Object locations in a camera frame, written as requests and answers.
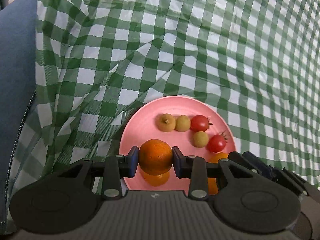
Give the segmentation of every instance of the green and white tablecloth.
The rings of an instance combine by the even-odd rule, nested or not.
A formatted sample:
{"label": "green and white tablecloth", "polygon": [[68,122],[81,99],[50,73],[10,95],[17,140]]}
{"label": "green and white tablecloth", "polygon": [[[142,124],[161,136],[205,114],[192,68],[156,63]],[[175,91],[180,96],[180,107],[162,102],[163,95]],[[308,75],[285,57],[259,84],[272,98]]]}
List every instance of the green and white tablecloth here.
{"label": "green and white tablecloth", "polygon": [[134,112],[167,95],[205,102],[238,152],[319,187],[319,11],[318,0],[38,0],[36,104],[8,200],[80,158],[117,154]]}

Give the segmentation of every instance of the pink plate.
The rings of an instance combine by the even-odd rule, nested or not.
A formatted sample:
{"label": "pink plate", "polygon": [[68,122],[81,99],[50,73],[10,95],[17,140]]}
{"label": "pink plate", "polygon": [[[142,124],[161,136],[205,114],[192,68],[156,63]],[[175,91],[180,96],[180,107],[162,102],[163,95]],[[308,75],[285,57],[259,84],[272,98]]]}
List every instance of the pink plate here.
{"label": "pink plate", "polygon": [[[206,104],[193,98],[169,96],[156,99],[146,104],[133,115],[124,129],[119,153],[127,155],[132,146],[138,146],[140,148],[145,141],[159,139],[169,144],[170,147],[178,146],[185,156],[196,155],[209,161],[210,157],[215,153],[209,152],[206,148],[196,148],[192,146],[191,138],[193,132],[191,130],[186,132],[172,131],[166,133],[161,132],[156,127],[156,116],[166,113],[172,114],[175,117],[187,115],[192,118],[198,114],[210,116],[210,121],[213,125],[207,130],[209,137],[211,138],[213,135],[225,131],[228,142],[223,149],[223,152],[229,153],[236,150],[230,128],[219,114]],[[124,181],[129,189],[134,190],[184,190],[186,193],[188,192],[190,183],[190,179],[178,179],[175,176],[173,167],[170,170],[169,180],[159,187],[153,187],[143,179],[139,166],[135,177],[132,179],[124,178]]]}

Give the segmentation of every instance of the cherry tomato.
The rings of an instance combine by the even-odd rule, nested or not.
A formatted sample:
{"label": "cherry tomato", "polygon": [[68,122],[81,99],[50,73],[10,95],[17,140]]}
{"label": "cherry tomato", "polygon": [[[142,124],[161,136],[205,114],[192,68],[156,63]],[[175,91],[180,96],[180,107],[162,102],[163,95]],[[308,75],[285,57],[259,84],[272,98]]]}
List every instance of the cherry tomato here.
{"label": "cherry tomato", "polygon": [[209,122],[208,117],[196,115],[191,119],[190,129],[194,132],[205,132],[211,124],[212,123]]}
{"label": "cherry tomato", "polygon": [[225,148],[226,143],[226,139],[223,135],[216,134],[209,140],[207,148],[211,152],[218,153]]}

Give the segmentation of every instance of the orange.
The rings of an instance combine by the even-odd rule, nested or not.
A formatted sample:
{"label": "orange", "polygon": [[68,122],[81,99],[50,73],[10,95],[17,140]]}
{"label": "orange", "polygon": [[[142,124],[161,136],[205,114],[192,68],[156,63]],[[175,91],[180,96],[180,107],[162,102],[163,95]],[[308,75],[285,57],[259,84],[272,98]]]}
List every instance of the orange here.
{"label": "orange", "polygon": [[164,174],[153,176],[145,173],[143,170],[141,170],[141,174],[146,182],[148,182],[151,186],[158,187],[160,185],[163,185],[166,183],[170,177],[170,172],[167,171]]}
{"label": "orange", "polygon": [[164,141],[151,139],[141,145],[139,151],[140,168],[149,175],[161,175],[172,167],[173,155]]}
{"label": "orange", "polygon": [[[218,163],[220,159],[227,159],[228,153],[216,153],[210,158],[209,163]],[[208,188],[209,188],[209,195],[215,195],[218,193],[218,187],[216,178],[208,178]]]}
{"label": "orange", "polygon": [[214,153],[210,158],[209,163],[218,163],[218,160],[220,159],[227,159],[228,155],[228,153]]}

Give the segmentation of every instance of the blue fabric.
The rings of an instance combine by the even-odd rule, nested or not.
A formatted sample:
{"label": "blue fabric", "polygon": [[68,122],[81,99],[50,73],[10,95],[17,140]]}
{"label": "blue fabric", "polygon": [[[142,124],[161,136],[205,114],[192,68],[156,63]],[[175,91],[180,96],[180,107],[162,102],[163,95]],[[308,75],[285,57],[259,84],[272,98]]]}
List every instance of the blue fabric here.
{"label": "blue fabric", "polygon": [[36,7],[37,0],[16,0],[0,11],[0,221],[6,221],[4,190],[11,151],[36,88]]}

